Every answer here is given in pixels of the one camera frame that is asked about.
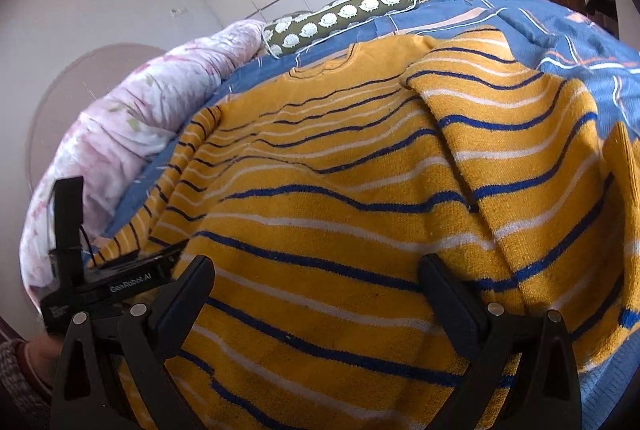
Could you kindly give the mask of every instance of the black device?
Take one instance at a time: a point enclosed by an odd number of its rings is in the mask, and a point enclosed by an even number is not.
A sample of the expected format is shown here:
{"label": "black device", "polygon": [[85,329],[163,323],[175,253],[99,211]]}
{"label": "black device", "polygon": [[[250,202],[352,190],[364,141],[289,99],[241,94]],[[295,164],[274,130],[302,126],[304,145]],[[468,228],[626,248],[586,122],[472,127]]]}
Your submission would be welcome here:
{"label": "black device", "polygon": [[182,241],[144,258],[133,251],[101,266],[85,267],[80,235],[83,185],[82,177],[60,179],[49,199],[49,257],[54,280],[38,292],[49,333],[65,333],[77,312],[108,312],[114,304],[168,283],[186,245]]}
{"label": "black device", "polygon": [[424,256],[418,283],[456,353],[470,362],[427,430],[474,430],[508,359],[521,353],[517,371],[492,430],[580,430],[582,403],[571,339],[562,315],[509,314],[484,306],[436,254]]}
{"label": "black device", "polygon": [[[114,356],[121,356],[159,430],[204,430],[163,363],[180,351],[206,302],[213,264],[198,255],[176,282],[169,282],[182,242],[143,260],[134,252],[85,269],[82,182],[56,182],[49,204],[56,281],[41,306],[49,331],[66,330],[50,427],[139,430],[117,374]],[[427,430],[474,430],[516,353],[521,354],[518,368],[492,430],[580,430],[577,367],[559,312],[532,317],[507,313],[495,302],[485,306],[436,254],[420,260],[418,284],[454,350],[470,361]],[[122,305],[158,285],[151,304]]]}
{"label": "black device", "polygon": [[[182,241],[144,258],[134,251],[85,268],[83,184],[82,177],[56,181],[49,201],[54,282],[42,291],[40,307],[49,333],[66,332],[50,428],[140,430],[118,377],[124,359],[159,430],[204,430],[164,361],[180,351],[209,297],[213,264],[198,255],[172,281],[172,269],[187,243]],[[123,302],[158,286],[149,305]]]}

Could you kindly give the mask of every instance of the bedsheet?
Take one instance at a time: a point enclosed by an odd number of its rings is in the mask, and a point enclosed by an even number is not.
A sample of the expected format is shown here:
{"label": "bedsheet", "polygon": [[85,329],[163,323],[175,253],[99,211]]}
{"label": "bedsheet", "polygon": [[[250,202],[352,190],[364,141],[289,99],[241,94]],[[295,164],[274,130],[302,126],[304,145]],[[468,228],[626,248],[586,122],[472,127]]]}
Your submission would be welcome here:
{"label": "bedsheet", "polygon": [[[499,28],[525,66],[581,79],[598,106],[596,127],[601,138],[618,121],[626,124],[632,140],[640,135],[640,54],[583,15],[546,0],[431,0],[409,12],[377,18],[297,55],[259,58],[225,80],[207,105],[232,99],[293,67],[340,55],[354,42],[389,34],[445,39],[484,26]],[[115,234],[142,206],[174,146],[159,154],[130,186],[105,236]],[[639,365],[640,335],[636,333],[609,360],[581,375],[585,429],[595,430],[602,424]]]}

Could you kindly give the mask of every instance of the sweater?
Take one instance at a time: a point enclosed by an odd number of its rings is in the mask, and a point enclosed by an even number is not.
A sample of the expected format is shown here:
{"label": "sweater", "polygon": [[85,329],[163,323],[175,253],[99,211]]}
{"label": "sweater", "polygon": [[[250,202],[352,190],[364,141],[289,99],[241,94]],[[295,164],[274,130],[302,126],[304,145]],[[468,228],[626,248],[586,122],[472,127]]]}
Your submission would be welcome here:
{"label": "sweater", "polygon": [[213,261],[166,364],[207,425],[423,428],[468,365],[418,289],[423,254],[484,302],[559,310],[580,370],[637,328],[638,147],[621,124],[601,142],[596,117],[493,28],[356,44],[201,110],[100,255],[188,238],[177,274]]}

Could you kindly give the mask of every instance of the pillow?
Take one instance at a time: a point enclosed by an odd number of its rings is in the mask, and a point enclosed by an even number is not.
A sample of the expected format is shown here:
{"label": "pillow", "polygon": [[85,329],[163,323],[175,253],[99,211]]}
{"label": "pillow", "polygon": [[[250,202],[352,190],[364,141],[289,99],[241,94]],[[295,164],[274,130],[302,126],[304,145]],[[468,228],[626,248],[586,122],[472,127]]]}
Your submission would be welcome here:
{"label": "pillow", "polygon": [[413,9],[418,0],[336,0],[320,11],[299,11],[266,24],[262,39],[271,56],[300,51],[373,20],[377,16]]}

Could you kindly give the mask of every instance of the sweater sleeve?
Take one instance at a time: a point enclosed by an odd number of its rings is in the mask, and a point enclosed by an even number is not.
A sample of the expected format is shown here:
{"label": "sweater sleeve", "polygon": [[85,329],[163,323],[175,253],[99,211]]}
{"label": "sweater sleeve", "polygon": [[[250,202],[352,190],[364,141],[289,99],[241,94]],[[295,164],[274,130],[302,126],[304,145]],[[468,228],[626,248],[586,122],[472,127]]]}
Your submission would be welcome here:
{"label": "sweater sleeve", "polygon": [[48,430],[50,407],[30,385],[18,362],[21,340],[0,344],[0,427]]}

